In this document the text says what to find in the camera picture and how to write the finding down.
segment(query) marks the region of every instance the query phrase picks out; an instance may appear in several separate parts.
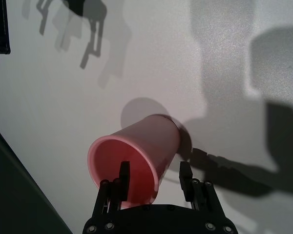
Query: white surface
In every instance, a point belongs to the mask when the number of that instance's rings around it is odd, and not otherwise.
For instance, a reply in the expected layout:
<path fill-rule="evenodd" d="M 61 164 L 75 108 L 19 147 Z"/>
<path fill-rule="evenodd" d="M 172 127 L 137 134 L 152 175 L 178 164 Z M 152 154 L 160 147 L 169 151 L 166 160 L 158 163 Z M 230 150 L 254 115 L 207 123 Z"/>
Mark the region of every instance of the white surface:
<path fill-rule="evenodd" d="M 252 43 L 293 28 L 293 0 L 104 1 L 101 57 L 90 56 L 84 70 L 87 19 L 74 17 L 68 31 L 81 25 L 82 34 L 59 50 L 68 9 L 51 4 L 42 36 L 36 3 L 7 0 L 12 53 L 0 56 L 0 132 L 73 233 L 82 231 L 98 191 L 87 169 L 90 144 L 149 114 L 169 113 L 196 148 L 278 172 L 265 141 L 265 102 L 293 107 L 293 72 L 276 70 L 293 53 L 267 60 Z M 156 203 L 185 205 L 176 181 L 174 165 Z M 293 194 L 256 198 L 216 188 L 241 234 L 293 233 Z"/>

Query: cup rim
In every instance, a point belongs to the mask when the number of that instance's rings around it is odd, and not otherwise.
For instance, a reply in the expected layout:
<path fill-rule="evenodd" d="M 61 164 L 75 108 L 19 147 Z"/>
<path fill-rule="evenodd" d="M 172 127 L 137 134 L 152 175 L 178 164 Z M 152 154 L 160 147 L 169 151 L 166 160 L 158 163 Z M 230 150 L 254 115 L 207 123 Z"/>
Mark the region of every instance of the cup rim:
<path fill-rule="evenodd" d="M 158 178 L 156 169 L 154 168 L 154 166 L 148 160 L 149 155 L 141 147 L 139 147 L 137 144 L 133 143 L 132 140 L 130 140 L 130 138 L 125 137 L 125 136 L 118 136 L 118 135 L 102 136 L 102 137 L 96 139 L 91 144 L 91 146 L 89 148 L 89 151 L 88 151 L 87 162 L 88 162 L 88 170 L 89 170 L 90 176 L 91 176 L 93 182 L 95 183 L 95 185 L 99 188 L 101 181 L 99 181 L 100 180 L 99 176 L 95 172 L 95 169 L 94 169 L 94 152 L 97 150 L 97 148 L 100 146 L 101 143 L 103 143 L 104 141 L 107 141 L 107 140 L 118 140 L 118 141 L 121 141 L 123 143 L 128 144 L 129 146 L 134 148 L 144 158 L 144 160 L 147 162 L 147 164 L 149 165 L 149 167 L 150 167 L 150 169 L 152 171 L 153 180 L 154 180 L 154 194 L 150 198 L 150 203 L 152 203 L 155 200 L 155 197 L 156 197 L 156 195 L 158 193 L 158 190 L 159 190 L 159 178 Z"/>

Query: screw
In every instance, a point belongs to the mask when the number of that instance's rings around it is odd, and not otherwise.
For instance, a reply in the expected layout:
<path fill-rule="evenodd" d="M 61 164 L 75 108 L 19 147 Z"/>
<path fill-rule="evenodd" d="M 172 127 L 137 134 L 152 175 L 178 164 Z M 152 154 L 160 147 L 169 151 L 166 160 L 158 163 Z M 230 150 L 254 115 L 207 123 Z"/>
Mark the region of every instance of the screw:
<path fill-rule="evenodd" d="M 96 226 L 90 226 L 87 228 L 87 233 L 94 233 L 97 230 Z"/>
<path fill-rule="evenodd" d="M 105 225 L 105 229 L 107 229 L 107 230 L 112 230 L 114 228 L 114 224 L 113 223 L 107 223 L 106 225 Z"/>
<path fill-rule="evenodd" d="M 205 227 L 210 231 L 214 231 L 216 229 L 215 225 L 213 225 L 212 223 L 206 223 Z"/>
<path fill-rule="evenodd" d="M 225 226 L 224 227 L 224 230 L 225 230 L 225 232 L 227 232 L 227 233 L 232 233 L 233 231 L 232 231 L 232 228 L 231 227 L 228 227 L 228 226 Z"/>

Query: pink plastic cup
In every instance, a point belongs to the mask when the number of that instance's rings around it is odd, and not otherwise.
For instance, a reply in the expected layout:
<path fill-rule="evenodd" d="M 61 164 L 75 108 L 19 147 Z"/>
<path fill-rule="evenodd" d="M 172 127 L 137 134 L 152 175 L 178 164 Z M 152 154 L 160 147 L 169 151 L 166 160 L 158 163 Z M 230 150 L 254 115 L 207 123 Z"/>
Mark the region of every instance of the pink plastic cup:
<path fill-rule="evenodd" d="M 122 161 L 130 162 L 130 184 L 125 208 L 152 203 L 180 143 L 177 126 L 164 116 L 148 116 L 92 143 L 88 152 L 90 175 L 100 181 L 118 178 Z"/>

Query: gray surface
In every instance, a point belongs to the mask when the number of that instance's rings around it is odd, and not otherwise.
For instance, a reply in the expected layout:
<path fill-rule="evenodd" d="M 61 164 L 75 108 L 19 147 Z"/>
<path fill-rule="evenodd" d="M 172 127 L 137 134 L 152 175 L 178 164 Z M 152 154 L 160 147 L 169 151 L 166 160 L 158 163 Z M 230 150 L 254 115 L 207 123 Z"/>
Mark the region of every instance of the gray surface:
<path fill-rule="evenodd" d="M 101 51 L 84 68 L 91 7 L 78 17 L 53 1 L 42 34 L 36 3 L 8 1 L 0 131 L 73 233 L 97 192 L 89 145 L 151 114 L 194 147 L 183 142 L 156 203 L 186 205 L 188 159 L 240 233 L 293 233 L 293 0 L 103 1 Z"/>
<path fill-rule="evenodd" d="M 0 136 L 0 234 L 71 234 Z"/>

